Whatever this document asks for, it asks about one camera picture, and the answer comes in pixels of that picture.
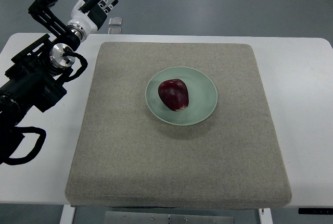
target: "black cable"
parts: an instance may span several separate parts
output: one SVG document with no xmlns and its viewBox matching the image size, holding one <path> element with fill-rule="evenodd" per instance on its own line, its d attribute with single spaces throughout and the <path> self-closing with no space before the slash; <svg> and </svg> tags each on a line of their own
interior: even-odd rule
<svg viewBox="0 0 333 224">
<path fill-rule="evenodd" d="M 70 76 L 65 82 L 70 82 L 76 78 L 78 78 L 84 71 L 85 69 L 88 67 L 88 61 L 81 56 L 78 53 L 75 52 L 70 52 L 70 53 L 66 53 L 67 56 L 73 56 L 73 57 L 77 57 L 78 60 L 80 61 L 81 67 L 75 72 L 74 75 Z"/>
<path fill-rule="evenodd" d="M 41 151 L 44 141 L 46 139 L 46 131 L 44 129 L 36 128 L 36 127 L 14 127 L 14 131 L 17 133 L 36 133 L 39 134 L 35 147 L 30 151 L 26 157 L 22 158 L 7 158 L 4 160 L 4 163 L 8 165 L 19 165 L 30 162 L 34 159 L 37 154 Z"/>
</svg>

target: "white robotic hand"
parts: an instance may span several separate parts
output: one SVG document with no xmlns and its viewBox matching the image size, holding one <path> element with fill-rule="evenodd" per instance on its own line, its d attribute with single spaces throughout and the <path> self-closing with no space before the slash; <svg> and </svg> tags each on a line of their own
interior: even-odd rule
<svg viewBox="0 0 333 224">
<path fill-rule="evenodd" d="M 79 0 L 75 4 L 71 13 L 72 20 L 67 23 L 67 27 L 81 42 L 100 29 L 118 0 L 110 5 L 107 5 L 108 2 L 109 0 Z"/>
</svg>

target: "white table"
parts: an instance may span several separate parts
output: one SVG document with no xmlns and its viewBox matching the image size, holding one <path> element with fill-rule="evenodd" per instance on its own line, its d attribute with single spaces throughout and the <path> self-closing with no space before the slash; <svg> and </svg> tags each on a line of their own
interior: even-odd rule
<svg viewBox="0 0 333 224">
<path fill-rule="evenodd" d="M 10 59 L 42 33 L 17 33 L 0 54 L 0 85 Z M 25 165 L 0 165 L 0 203 L 69 204 L 65 187 L 101 43 L 204 42 L 252 46 L 290 181 L 288 207 L 333 207 L 333 49 L 324 39 L 94 34 L 78 53 L 89 66 L 65 84 L 68 94 L 46 111 L 32 108 L 19 126 L 46 130 L 41 152 Z M 15 157 L 34 145 L 27 134 Z"/>
</svg>

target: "small metal block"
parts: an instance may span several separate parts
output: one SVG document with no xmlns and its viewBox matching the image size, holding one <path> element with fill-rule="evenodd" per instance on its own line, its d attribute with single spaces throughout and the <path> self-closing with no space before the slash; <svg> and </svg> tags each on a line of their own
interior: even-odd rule
<svg viewBox="0 0 333 224">
<path fill-rule="evenodd" d="M 121 34 L 121 28 L 109 28 L 108 34 Z"/>
<path fill-rule="evenodd" d="M 109 20 L 109 25 L 117 25 L 120 26 L 123 21 L 122 17 L 111 17 Z"/>
</svg>

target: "metal plate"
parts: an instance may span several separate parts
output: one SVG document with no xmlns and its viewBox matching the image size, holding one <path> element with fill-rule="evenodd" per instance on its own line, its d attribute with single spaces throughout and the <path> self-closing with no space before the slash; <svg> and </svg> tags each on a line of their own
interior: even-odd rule
<svg viewBox="0 0 333 224">
<path fill-rule="evenodd" d="M 108 34 L 121 34 L 121 28 L 109 28 Z"/>
<path fill-rule="evenodd" d="M 122 17 L 111 17 L 109 20 L 109 25 L 117 25 L 120 26 L 123 21 Z"/>
<path fill-rule="evenodd" d="M 233 217 L 106 211 L 104 224 L 234 224 Z"/>
</svg>

